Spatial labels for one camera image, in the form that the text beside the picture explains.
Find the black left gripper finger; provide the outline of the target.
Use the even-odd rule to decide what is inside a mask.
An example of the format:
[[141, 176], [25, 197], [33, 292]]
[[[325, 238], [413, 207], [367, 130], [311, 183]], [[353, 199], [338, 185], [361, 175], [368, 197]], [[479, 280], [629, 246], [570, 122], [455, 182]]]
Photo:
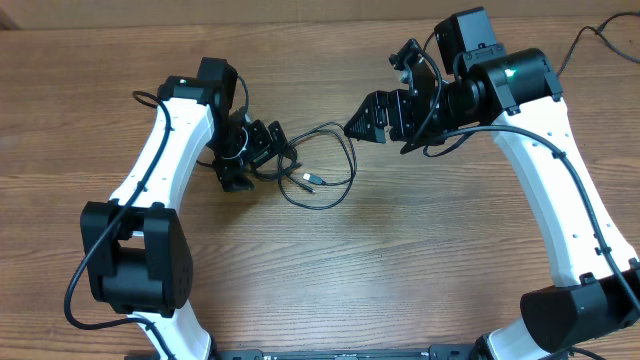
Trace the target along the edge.
[[[286, 138], [286, 136], [284, 134], [284, 131], [283, 131], [283, 129], [282, 129], [282, 127], [281, 127], [281, 125], [280, 125], [280, 123], [278, 121], [274, 121], [274, 122], [270, 123], [266, 127], [269, 130], [271, 138], [272, 138], [272, 143], [271, 143], [272, 155], [271, 155], [271, 157], [269, 159], [269, 160], [271, 160], [274, 156], [276, 156], [276, 155], [278, 155], [278, 154], [280, 154], [282, 152], [287, 152], [288, 149], [290, 148], [290, 146], [289, 146], [288, 140], [287, 140], [287, 138]], [[253, 168], [259, 168], [262, 165], [252, 165], [252, 167]]]
[[248, 145], [246, 161], [250, 165], [262, 165], [272, 155], [272, 138], [265, 124], [255, 120], [247, 127]]

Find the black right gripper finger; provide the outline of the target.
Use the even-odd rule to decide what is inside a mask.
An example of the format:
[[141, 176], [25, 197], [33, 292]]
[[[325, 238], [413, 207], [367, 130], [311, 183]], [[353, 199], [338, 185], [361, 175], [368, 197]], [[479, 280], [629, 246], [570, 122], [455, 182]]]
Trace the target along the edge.
[[385, 128], [398, 124], [395, 91], [374, 91], [368, 94], [349, 121], [350, 128]]
[[349, 122], [344, 127], [344, 135], [358, 141], [384, 144], [386, 142], [385, 131], [377, 128], [369, 120], [356, 120]]

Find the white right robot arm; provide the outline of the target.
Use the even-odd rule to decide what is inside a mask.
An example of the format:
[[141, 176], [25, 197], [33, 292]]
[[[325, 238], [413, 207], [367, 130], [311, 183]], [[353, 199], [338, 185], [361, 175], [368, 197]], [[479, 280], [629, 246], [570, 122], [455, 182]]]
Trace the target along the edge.
[[548, 57], [508, 53], [481, 7], [433, 31], [440, 59], [410, 39], [389, 58], [394, 91], [369, 94], [345, 125], [347, 137], [399, 141], [428, 157], [489, 133], [511, 163], [540, 228], [552, 285], [526, 293], [519, 317], [450, 346], [461, 359], [558, 359], [582, 342], [639, 319], [639, 257], [608, 214], [574, 140], [559, 78]]

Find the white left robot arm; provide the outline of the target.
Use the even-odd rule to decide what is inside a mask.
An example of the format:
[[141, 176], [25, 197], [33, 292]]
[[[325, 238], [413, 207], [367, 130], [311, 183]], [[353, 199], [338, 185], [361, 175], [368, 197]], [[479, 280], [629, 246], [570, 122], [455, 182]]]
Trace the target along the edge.
[[248, 171], [276, 156], [294, 161], [280, 125], [230, 111], [240, 77], [219, 58], [202, 59], [194, 77], [170, 76], [156, 94], [134, 92], [156, 109], [146, 144], [125, 181], [106, 202], [85, 205], [80, 227], [93, 297], [136, 323], [158, 359], [216, 359], [213, 337], [189, 302], [194, 264], [179, 209], [204, 148], [226, 192], [253, 189]]

